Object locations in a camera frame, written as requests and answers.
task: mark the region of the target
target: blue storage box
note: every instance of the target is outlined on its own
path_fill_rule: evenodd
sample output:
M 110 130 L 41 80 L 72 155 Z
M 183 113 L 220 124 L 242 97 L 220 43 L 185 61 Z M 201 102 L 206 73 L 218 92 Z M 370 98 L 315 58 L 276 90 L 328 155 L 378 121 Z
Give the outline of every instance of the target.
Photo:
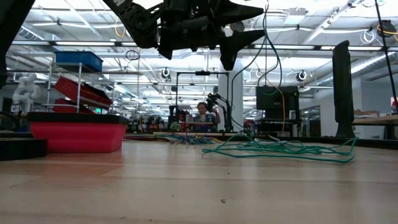
M 102 72 L 103 61 L 93 52 L 59 51 L 55 53 L 55 63 L 71 72 Z

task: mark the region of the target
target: computer monitor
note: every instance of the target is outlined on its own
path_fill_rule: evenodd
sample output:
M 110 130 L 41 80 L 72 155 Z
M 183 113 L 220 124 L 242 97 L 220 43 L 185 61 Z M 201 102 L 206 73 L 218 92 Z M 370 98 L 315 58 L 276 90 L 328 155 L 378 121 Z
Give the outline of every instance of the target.
M 353 138 L 354 104 L 348 46 L 349 41 L 346 40 L 333 49 L 333 89 L 335 120 L 338 123 L 336 137 Z
M 298 109 L 299 89 L 297 86 L 281 86 L 279 90 L 283 93 L 285 100 L 285 115 L 289 115 L 290 110 Z M 274 93 L 276 88 L 273 86 L 256 87 L 256 109 L 265 110 L 266 118 L 282 119 L 283 104 L 282 95 L 279 91 Z

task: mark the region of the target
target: person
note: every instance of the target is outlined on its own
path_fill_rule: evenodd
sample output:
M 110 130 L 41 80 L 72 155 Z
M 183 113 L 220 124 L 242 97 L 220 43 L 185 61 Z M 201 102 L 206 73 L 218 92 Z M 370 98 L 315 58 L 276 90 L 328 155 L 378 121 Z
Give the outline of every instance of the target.
M 207 104 L 205 102 L 200 102 L 198 104 L 198 112 L 199 115 L 197 115 L 194 119 L 194 122 L 213 122 L 214 124 L 219 124 L 221 122 L 220 115 L 218 114 L 216 109 L 212 109 L 211 112 L 214 112 L 216 116 L 212 114 L 206 114 L 207 112 Z M 195 124 L 193 125 L 193 131 L 195 132 L 212 132 L 213 130 L 213 125 L 211 124 Z

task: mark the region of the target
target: white pillar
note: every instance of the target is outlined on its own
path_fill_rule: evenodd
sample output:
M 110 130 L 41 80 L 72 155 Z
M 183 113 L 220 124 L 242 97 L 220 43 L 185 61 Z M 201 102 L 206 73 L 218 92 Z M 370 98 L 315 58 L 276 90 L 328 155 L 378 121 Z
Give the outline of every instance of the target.
M 228 101 L 231 102 L 231 96 L 233 92 L 233 102 L 232 102 L 232 118 L 243 126 L 243 73 L 240 73 L 234 80 L 232 86 L 232 79 L 234 76 L 243 68 L 241 58 L 237 58 L 235 66 L 232 71 L 229 71 L 229 92 Z M 219 64 L 219 71 L 225 72 L 223 65 Z M 227 99 L 227 77 L 226 75 L 218 75 L 218 93 Z M 219 130 L 225 130 L 224 128 L 224 114 L 220 109 L 221 123 L 218 125 Z M 236 125 L 232 122 L 234 126 L 234 131 L 241 131 L 242 127 Z

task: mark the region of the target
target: workbench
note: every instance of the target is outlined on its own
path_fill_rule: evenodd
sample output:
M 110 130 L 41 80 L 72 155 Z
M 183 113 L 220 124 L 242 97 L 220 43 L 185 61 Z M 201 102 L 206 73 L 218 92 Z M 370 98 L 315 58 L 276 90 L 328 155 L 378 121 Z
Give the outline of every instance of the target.
M 357 118 L 354 120 L 353 126 L 385 126 L 387 139 L 396 140 L 394 128 L 398 126 L 398 115 Z
M 395 223 L 398 151 L 348 164 L 201 158 L 203 147 L 124 142 L 110 154 L 0 162 L 0 219 L 17 223 Z

